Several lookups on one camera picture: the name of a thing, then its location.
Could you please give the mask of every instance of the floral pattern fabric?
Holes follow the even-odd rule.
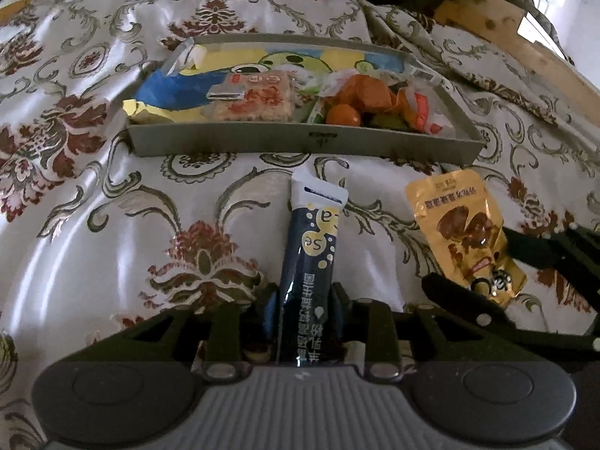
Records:
[[[290,176],[344,183],[334,280],[392,309],[437,264],[404,187],[453,166],[304,153],[136,157],[117,111],[188,36],[297,33],[411,52],[447,79],[487,146],[471,166],[505,224],[600,230],[600,129],[489,43],[365,0],[34,0],[0,52],[0,440],[36,448],[35,376],[185,303],[251,302],[281,274]],[[557,272],[523,266],[509,315],[583,333],[595,313]]]

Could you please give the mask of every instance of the gray cardboard tray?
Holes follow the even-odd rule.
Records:
[[[201,36],[195,41],[202,45],[265,43],[337,47],[400,56],[405,64],[435,74],[405,52],[346,40],[253,33]],[[441,84],[434,89],[448,109],[457,130],[456,138],[366,127],[258,121],[129,123],[128,130],[134,149],[141,157],[214,152],[313,152],[472,164],[485,141],[446,89]]]

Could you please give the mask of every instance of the gray gripper base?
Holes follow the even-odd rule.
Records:
[[[480,450],[427,424],[397,387],[351,366],[256,367],[206,391],[189,418],[139,450]],[[47,450],[71,450],[51,442]],[[521,450],[569,450],[559,440]]]

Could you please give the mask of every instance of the yellow packaging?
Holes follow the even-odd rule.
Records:
[[[503,306],[517,295],[526,277],[506,255],[502,214],[476,172],[414,181],[406,196],[448,279]]]

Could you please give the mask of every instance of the clear plastic bag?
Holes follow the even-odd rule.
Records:
[[[456,136],[446,107],[428,83],[409,78],[408,86],[398,92],[398,99],[404,102],[400,107],[402,116],[413,129],[439,137]]]
[[[229,73],[206,96],[215,122],[290,122],[295,107],[292,77],[281,70]]]

